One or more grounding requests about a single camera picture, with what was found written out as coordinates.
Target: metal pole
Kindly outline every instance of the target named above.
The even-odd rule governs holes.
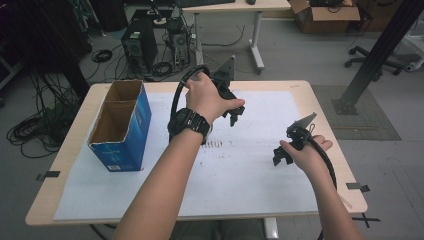
[[[338,114],[357,114],[355,104],[392,51],[424,9],[422,0],[405,0],[371,49],[342,97],[333,100]]]

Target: black watch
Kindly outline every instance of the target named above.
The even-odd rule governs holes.
[[[168,123],[168,132],[171,137],[178,135],[184,129],[189,128],[203,135],[202,144],[206,143],[211,126],[206,119],[197,112],[182,108],[171,118]]]

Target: chair wheel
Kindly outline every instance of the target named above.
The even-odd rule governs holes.
[[[400,71],[402,71],[402,69],[396,69],[393,71],[393,75],[397,76],[399,75]]]
[[[349,55],[353,55],[355,53],[356,53],[356,49],[354,48],[349,49]]]
[[[345,62],[345,68],[350,68],[350,67],[352,67],[352,62],[349,60]]]

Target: left hand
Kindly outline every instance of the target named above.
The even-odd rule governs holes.
[[[199,80],[189,79],[185,85],[189,89],[186,94],[187,108],[203,116],[209,124],[212,124],[225,111],[244,105],[243,99],[221,98],[211,79],[203,72],[199,72],[197,76]]]

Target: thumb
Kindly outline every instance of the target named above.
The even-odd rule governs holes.
[[[241,107],[245,104],[244,99],[231,99],[231,100],[226,100],[226,101],[227,101],[228,109],[230,109],[230,110],[239,108],[239,107]]]
[[[284,151],[286,151],[288,154],[290,154],[290,156],[294,156],[297,154],[297,152],[299,152],[296,148],[294,148],[292,145],[290,145],[290,143],[281,140],[280,141],[280,145],[281,147],[284,149]]]

